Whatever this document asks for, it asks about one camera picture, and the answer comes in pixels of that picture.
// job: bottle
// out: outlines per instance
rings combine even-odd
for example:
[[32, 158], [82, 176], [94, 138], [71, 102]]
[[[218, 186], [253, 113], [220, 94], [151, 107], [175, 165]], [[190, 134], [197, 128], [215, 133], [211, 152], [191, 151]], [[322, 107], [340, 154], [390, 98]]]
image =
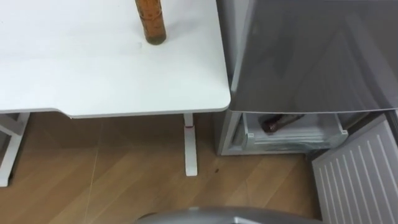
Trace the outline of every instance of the bottle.
[[163, 43], [166, 39], [166, 29], [160, 0], [136, 0], [136, 4], [148, 43]]

